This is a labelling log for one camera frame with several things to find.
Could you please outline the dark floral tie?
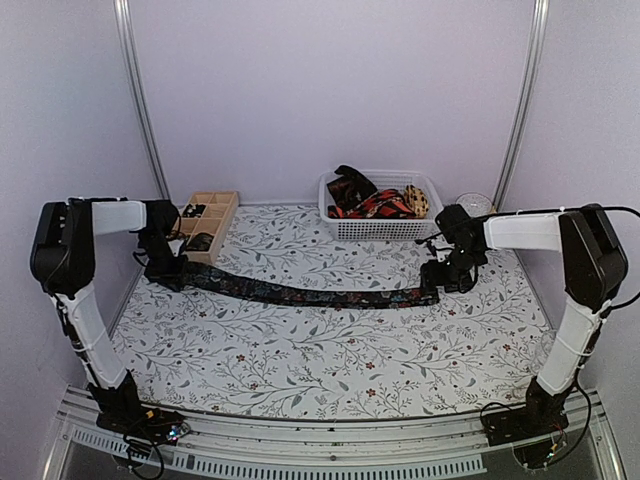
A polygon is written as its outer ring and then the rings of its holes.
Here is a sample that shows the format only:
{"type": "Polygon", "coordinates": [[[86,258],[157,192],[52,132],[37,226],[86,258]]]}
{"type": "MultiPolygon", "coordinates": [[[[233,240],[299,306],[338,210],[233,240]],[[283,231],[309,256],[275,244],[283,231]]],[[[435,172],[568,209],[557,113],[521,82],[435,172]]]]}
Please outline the dark floral tie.
{"type": "Polygon", "coordinates": [[[387,310],[430,307],[440,300],[437,290],[422,286],[382,291],[309,290],[238,276],[197,262],[186,264],[183,281],[231,298],[290,307],[387,310]]]}

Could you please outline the white plastic basket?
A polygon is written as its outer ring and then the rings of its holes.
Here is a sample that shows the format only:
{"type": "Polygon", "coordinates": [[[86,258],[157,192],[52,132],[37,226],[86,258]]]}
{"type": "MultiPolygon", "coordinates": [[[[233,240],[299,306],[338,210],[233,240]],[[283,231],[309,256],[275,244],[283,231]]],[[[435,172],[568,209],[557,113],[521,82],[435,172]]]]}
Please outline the white plastic basket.
{"type": "Polygon", "coordinates": [[[321,220],[335,240],[339,241],[414,241],[425,239],[439,232],[435,218],[443,204],[429,178],[419,172],[392,170],[362,170],[379,191],[395,189],[400,192],[409,185],[420,189],[427,199],[429,209],[424,219],[343,219],[330,218],[328,209],[335,204],[327,184],[338,178],[333,172],[320,176],[318,183],[318,209],[321,220]]]}

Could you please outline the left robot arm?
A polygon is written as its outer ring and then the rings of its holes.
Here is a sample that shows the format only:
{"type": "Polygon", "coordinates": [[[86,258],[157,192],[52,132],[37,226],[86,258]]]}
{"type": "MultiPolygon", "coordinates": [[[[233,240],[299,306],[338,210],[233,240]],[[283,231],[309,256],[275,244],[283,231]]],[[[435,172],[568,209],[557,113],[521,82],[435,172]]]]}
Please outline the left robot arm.
{"type": "Polygon", "coordinates": [[[43,206],[32,246],[31,274],[51,299],[92,394],[112,402],[109,415],[128,434],[141,433],[149,415],[136,402],[135,380],[116,354],[97,304],[95,238],[135,234],[147,279],[179,291],[188,259],[172,244],[178,219],[169,200],[70,198],[43,206]]]}

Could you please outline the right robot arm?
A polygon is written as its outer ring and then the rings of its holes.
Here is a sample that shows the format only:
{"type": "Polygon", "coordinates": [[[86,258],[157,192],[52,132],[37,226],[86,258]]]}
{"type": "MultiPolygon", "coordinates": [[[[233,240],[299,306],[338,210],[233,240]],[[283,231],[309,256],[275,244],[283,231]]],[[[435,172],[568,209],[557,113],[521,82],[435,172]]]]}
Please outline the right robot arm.
{"type": "Polygon", "coordinates": [[[534,382],[544,396],[556,397],[573,384],[607,316],[622,307],[615,298],[629,263],[610,216],[623,210],[592,203],[472,217],[461,205],[449,205],[435,220],[446,245],[421,267],[421,292],[438,301],[442,290],[471,290],[491,251],[554,254],[565,305],[534,382]]]}

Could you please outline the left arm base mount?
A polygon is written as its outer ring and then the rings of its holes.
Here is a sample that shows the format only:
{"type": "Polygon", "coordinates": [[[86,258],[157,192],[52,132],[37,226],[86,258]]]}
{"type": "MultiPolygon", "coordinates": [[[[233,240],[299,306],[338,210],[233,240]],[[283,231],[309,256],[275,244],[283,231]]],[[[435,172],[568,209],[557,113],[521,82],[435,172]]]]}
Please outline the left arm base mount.
{"type": "Polygon", "coordinates": [[[88,389],[98,404],[96,424],[102,429],[157,445],[175,445],[191,432],[186,418],[177,411],[145,407],[130,372],[117,387],[102,388],[90,383],[88,389]]]}

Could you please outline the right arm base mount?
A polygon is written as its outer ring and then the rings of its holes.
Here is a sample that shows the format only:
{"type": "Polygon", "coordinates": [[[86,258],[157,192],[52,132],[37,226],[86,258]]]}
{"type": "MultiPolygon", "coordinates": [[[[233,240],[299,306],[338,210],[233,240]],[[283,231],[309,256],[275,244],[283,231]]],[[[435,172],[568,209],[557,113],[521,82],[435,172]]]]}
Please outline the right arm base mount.
{"type": "Polygon", "coordinates": [[[570,385],[563,392],[551,395],[534,377],[527,387],[522,407],[511,408],[497,402],[486,405],[481,410],[480,422],[489,445],[518,442],[566,429],[569,422],[564,407],[572,389],[570,385]]]}

